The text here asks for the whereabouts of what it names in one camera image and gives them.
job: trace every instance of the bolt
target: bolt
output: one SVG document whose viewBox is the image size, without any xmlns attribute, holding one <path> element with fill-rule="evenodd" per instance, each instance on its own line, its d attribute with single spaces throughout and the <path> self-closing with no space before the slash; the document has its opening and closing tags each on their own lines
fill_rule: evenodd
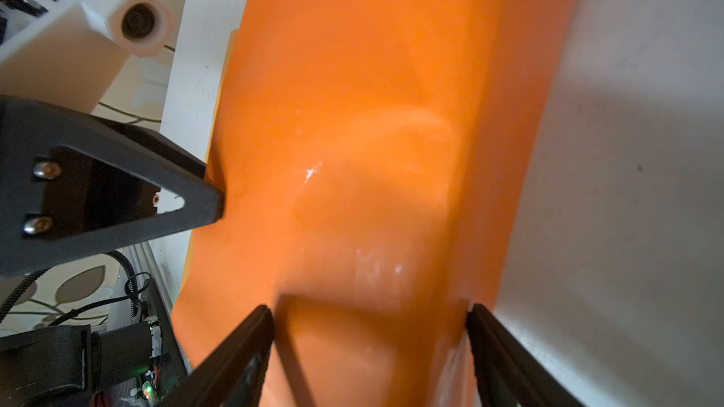
<svg viewBox="0 0 724 407">
<path fill-rule="evenodd" d="M 32 168 L 32 174 L 42 179 L 55 179 L 62 172 L 63 170 L 57 162 L 50 162 L 49 160 L 38 162 Z"/>
<path fill-rule="evenodd" d="M 23 225 L 25 234 L 41 234 L 53 226 L 53 219 L 50 217 L 34 217 Z"/>
</svg>

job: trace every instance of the white table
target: white table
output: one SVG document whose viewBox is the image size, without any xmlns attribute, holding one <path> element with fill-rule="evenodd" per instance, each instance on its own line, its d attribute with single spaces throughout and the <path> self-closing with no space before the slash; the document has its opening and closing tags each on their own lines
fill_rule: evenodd
<svg viewBox="0 0 724 407">
<path fill-rule="evenodd" d="M 200 158 L 245 1 L 186 0 L 161 132 Z M 588 405 L 724 396 L 723 4 L 579 0 L 496 314 Z"/>
</svg>

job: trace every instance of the orange cloth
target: orange cloth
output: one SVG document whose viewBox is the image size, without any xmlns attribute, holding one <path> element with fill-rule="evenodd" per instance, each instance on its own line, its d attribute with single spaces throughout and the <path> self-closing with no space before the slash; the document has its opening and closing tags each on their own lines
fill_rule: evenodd
<svg viewBox="0 0 724 407">
<path fill-rule="evenodd" d="M 574 0 L 248 0 L 176 336 L 199 364 L 259 303 L 262 405 L 470 405 Z"/>
</svg>

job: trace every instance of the black cable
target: black cable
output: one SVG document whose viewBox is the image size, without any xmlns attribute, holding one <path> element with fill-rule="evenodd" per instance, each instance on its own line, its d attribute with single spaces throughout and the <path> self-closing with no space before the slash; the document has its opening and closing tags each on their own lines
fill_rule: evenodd
<svg viewBox="0 0 724 407">
<path fill-rule="evenodd" d="M 67 321 L 68 319 L 71 319 L 71 318 L 73 318 L 73 317 L 76 317 L 78 314 L 84 313 L 84 312 L 88 311 L 89 309 L 98 308 L 99 306 L 108 305 L 108 304 L 110 304 L 110 303 L 115 303 L 115 302 L 120 302 L 120 301 L 123 301 L 123 300 L 128 300 L 129 298 L 133 298 L 134 296 L 136 296 L 136 295 L 138 295 L 138 294 L 141 294 L 142 292 L 144 292 L 144 291 L 150 286 L 150 273 L 148 273 L 148 272 L 139 272 L 139 273 L 137 273 L 135 276 L 137 277 L 137 276 L 143 275 L 143 274 L 148 275 L 149 277 L 146 278 L 145 283 L 143 284 L 143 286 L 142 286 L 139 290 L 137 290 L 137 291 L 131 291 L 130 294 L 124 295 L 123 297 L 108 298 L 108 299 L 106 299 L 106 300 L 101 300 L 101 301 L 97 301 L 97 302 L 94 302 L 94 303 L 89 303 L 89 304 L 87 304 L 87 305 L 85 305 L 85 306 L 81 306 L 79 309 L 70 310 L 70 311 L 67 312 L 66 314 L 63 314 L 62 316 L 60 316 L 60 317 L 58 317 L 57 319 L 55 319 L 55 321 L 52 321 L 50 324 L 48 324 L 48 326 L 50 327 L 50 326 L 52 326 L 52 325 L 62 324 L 63 322 Z M 126 288 L 127 290 L 128 290 L 128 284 L 129 284 L 129 282 L 130 282 L 130 279 L 127 280 L 126 283 L 125 283 L 125 288 Z"/>
<path fill-rule="evenodd" d="M 56 305 L 51 305 L 49 303 L 45 303 L 43 301 L 39 301 L 34 298 L 29 298 L 28 301 L 32 302 L 32 303 L 37 303 L 38 305 L 45 306 L 46 308 L 50 308 L 51 310 L 53 310 L 54 312 L 57 312 L 58 314 L 65 314 L 65 312 L 63 310 L 59 309 Z"/>
<path fill-rule="evenodd" d="M 49 313 L 49 312 L 13 312 L 10 311 L 8 314 L 27 314 L 31 316 L 55 316 L 57 313 Z M 104 317 L 108 317 L 108 314 L 99 314 L 98 316 L 85 316 L 85 317 L 71 317 L 71 321 L 91 321 L 96 319 L 103 319 Z"/>
<path fill-rule="evenodd" d="M 115 107 L 113 107 L 113 106 L 111 106 L 111 105 L 108 105 L 108 104 L 105 104 L 105 103 L 98 102 L 98 105 L 102 105 L 102 106 L 105 107 L 106 109 L 113 110 L 113 112 L 120 113 L 121 115 L 126 115 L 127 117 L 139 118 L 139 119 L 142 120 L 142 121 L 161 122 L 161 120 L 154 120 L 153 118 L 140 117 L 140 116 L 138 116 L 138 115 L 133 115 L 132 113 L 124 112 L 124 111 L 121 110 L 121 109 L 116 109 Z"/>
<path fill-rule="evenodd" d="M 121 264 L 121 267 L 123 267 L 123 270 L 126 272 L 126 278 L 130 283 L 127 283 L 125 286 L 125 293 L 126 295 L 130 295 L 133 291 L 138 291 L 138 283 L 135 279 L 135 270 L 133 269 L 133 265 L 131 264 L 131 261 L 128 260 L 120 251 L 118 250 L 111 250 L 107 251 L 106 254 L 110 256 L 111 258 L 118 261 L 119 264 Z M 138 314 L 138 297 L 131 299 L 131 318 L 135 318 L 136 314 Z"/>
<path fill-rule="evenodd" d="M 12 290 L 12 293 L 7 296 L 5 301 L 2 303 L 2 306 L 0 306 L 0 323 L 2 323 L 5 320 L 5 316 L 10 312 L 10 310 L 15 306 L 15 302 L 20 299 L 20 297 L 23 296 L 25 291 L 28 290 L 32 284 L 41 277 L 42 274 L 45 272 L 48 272 L 49 269 L 42 269 L 38 270 L 36 272 L 33 272 L 31 274 L 28 274 L 25 276 L 23 281 L 18 283 L 17 286 L 15 286 L 15 289 Z"/>
</svg>

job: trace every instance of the black 3d-printed bracket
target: black 3d-printed bracket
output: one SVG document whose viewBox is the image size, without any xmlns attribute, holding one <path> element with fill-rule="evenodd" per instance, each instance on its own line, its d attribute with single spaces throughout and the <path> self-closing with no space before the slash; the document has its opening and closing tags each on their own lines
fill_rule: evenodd
<svg viewBox="0 0 724 407">
<path fill-rule="evenodd" d="M 0 277 L 217 221 L 205 170 L 158 132 L 0 96 Z M 157 214 L 161 187 L 184 206 Z"/>
</svg>

